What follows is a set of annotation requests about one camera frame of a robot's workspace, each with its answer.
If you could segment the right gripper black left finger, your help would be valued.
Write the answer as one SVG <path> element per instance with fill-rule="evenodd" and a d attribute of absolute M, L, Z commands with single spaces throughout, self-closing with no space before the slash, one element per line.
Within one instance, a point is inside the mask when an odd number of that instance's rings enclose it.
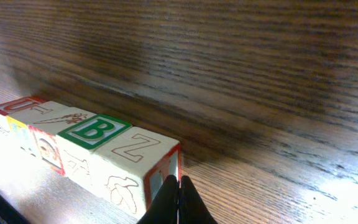
<path fill-rule="evenodd" d="M 168 175 L 156 194 L 151 206 L 137 224 L 176 224 L 179 183 Z"/>

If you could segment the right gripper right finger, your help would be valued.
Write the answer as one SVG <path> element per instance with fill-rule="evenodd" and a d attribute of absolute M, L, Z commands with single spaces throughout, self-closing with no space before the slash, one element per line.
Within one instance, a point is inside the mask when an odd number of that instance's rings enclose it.
<path fill-rule="evenodd" d="M 178 212 L 179 224 L 217 224 L 187 175 L 181 177 Z"/>

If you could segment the wooden block red side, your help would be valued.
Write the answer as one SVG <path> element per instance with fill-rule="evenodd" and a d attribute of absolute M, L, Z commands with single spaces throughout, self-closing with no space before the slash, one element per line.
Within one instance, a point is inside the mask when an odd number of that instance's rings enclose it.
<path fill-rule="evenodd" d="M 26 96 L 17 100 L 8 101 L 0 104 L 0 133 L 9 134 L 10 132 L 7 115 L 45 102 L 46 100 L 34 96 Z"/>

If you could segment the plain wooden block yellow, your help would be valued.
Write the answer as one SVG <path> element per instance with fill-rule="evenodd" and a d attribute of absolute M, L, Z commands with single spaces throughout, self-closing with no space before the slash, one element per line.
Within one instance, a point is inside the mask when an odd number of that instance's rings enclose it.
<path fill-rule="evenodd" d="M 45 119 L 48 115 L 67 108 L 55 101 L 48 101 L 8 115 L 7 121 L 14 137 L 17 137 L 19 149 L 23 149 L 38 159 L 41 158 L 29 126 L 36 121 Z"/>

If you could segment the red I wooden block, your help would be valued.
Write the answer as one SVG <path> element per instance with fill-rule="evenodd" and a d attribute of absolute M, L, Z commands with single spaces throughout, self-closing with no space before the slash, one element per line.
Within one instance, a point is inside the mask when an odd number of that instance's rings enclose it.
<path fill-rule="evenodd" d="M 132 127 L 93 154 L 93 186 L 101 198 L 140 219 L 167 176 L 180 176 L 180 148 L 176 139 Z"/>

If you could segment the red 9 wooden block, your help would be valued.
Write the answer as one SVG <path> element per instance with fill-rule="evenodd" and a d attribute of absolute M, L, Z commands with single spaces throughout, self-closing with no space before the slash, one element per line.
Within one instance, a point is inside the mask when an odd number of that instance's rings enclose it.
<path fill-rule="evenodd" d="M 65 176 L 65 170 L 60 155 L 57 134 L 70 126 L 80 123 L 95 113 L 83 109 L 68 107 L 48 115 L 41 121 L 36 121 L 29 126 L 34 135 L 41 160 L 46 162 L 55 172 Z"/>

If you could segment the yellow sided wooden block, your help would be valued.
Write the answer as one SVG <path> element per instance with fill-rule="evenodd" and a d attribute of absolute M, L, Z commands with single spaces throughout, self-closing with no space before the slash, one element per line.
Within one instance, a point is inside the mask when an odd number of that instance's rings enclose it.
<path fill-rule="evenodd" d="M 57 143 L 65 175 L 95 194 L 93 154 L 131 127 L 127 121 L 97 114 L 60 131 Z"/>

